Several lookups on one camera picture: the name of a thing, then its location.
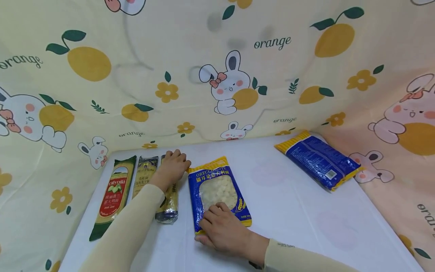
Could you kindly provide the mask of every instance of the beige arm sleeve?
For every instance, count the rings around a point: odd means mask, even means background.
[[[358,272],[323,255],[270,239],[264,259],[266,272]]]
[[[164,193],[158,187],[145,185],[112,222],[80,272],[129,272],[163,200]]]

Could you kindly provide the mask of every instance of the white table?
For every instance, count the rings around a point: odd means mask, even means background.
[[[227,156],[251,212],[251,230],[321,253],[362,272],[423,271],[355,180],[329,193],[274,148],[274,144],[289,138],[283,135],[178,148],[187,154],[193,167]],[[76,272],[97,243],[89,242],[89,235],[114,159],[160,157],[166,150],[118,151],[110,156],[60,272]],[[180,185],[178,220],[173,225],[153,222],[131,271],[255,271],[246,260],[223,256],[194,241],[186,177]]]

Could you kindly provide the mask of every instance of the yellow and blue packaging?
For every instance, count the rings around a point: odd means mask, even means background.
[[[303,131],[275,147],[330,191],[335,191],[363,170],[361,165],[308,131]]]
[[[204,231],[199,226],[199,221],[204,216],[204,206],[201,199],[200,186],[207,180],[227,175],[231,178],[235,192],[237,194],[237,203],[231,212],[242,222],[246,227],[252,225],[251,214],[249,213],[246,202],[243,199],[240,189],[237,186],[233,173],[225,156],[218,158],[210,163],[201,165],[195,168],[188,169],[189,189],[191,193],[192,210],[194,217],[195,234],[204,234]]]

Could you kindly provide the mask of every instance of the barcode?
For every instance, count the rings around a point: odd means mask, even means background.
[[[336,175],[337,175],[337,173],[335,173],[334,170],[329,170],[329,171],[325,174],[325,176],[326,176],[327,178],[329,178],[330,180],[333,179]]]

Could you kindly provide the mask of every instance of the pasta package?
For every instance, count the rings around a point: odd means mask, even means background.
[[[142,188],[146,184],[148,184],[151,177],[154,175],[154,173],[157,170],[158,162],[159,162],[158,156],[152,158],[139,157],[139,161],[137,163],[136,178],[134,179],[133,196],[131,197],[131,199],[133,199],[137,194],[139,194]]]
[[[308,131],[275,147],[330,191],[363,170],[361,165]]]
[[[251,214],[225,156],[190,168],[188,173],[195,234],[204,234],[199,221],[203,218],[204,211],[217,202],[225,203],[243,225],[251,226]]]
[[[162,206],[157,209],[156,221],[162,224],[173,224],[178,219],[178,186],[172,185],[165,193]]]
[[[100,239],[125,207],[135,165],[136,156],[123,161],[115,160],[112,175],[89,237],[90,242]]]

